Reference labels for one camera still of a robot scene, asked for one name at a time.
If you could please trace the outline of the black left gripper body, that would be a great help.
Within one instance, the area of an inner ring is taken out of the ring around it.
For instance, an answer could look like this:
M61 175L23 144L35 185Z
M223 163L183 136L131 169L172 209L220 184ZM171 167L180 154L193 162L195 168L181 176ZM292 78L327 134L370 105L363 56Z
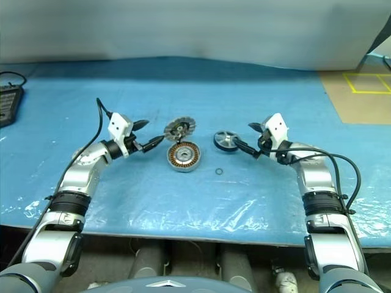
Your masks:
M144 151L144 147L136 141L136 138L137 137L133 133L124 138L124 145L129 155L135 152Z

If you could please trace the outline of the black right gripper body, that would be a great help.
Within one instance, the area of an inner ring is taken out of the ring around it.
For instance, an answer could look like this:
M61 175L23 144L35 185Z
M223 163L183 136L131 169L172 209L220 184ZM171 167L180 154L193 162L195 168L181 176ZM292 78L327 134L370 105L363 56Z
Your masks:
M258 142L257 142L257 145L259 147L259 150L257 152L257 157L265 155L270 159L275 159L276 155L274 154L274 152L272 152L272 148L273 148L272 134L268 129L263 130L260 133L261 135L258 138Z

